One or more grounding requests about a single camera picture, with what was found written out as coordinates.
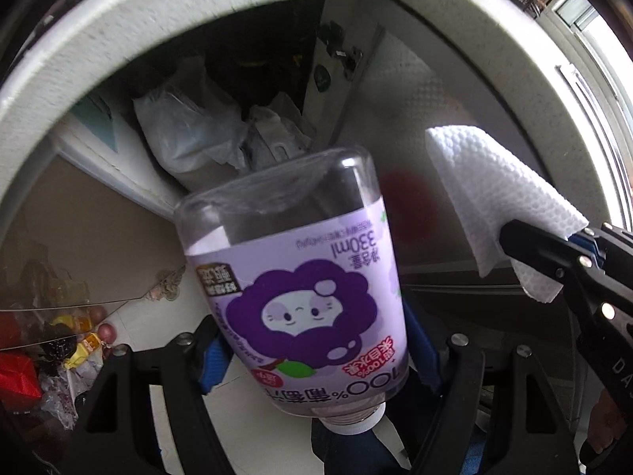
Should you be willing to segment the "person's right hand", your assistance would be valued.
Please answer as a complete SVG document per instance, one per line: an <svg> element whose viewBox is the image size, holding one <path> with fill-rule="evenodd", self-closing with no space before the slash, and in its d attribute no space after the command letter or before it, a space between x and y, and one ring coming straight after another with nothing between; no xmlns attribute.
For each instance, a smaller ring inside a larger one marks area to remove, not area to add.
<svg viewBox="0 0 633 475"><path fill-rule="evenodd" d="M579 461L586 474L632 473L632 430L606 389L591 411Z"/></svg>

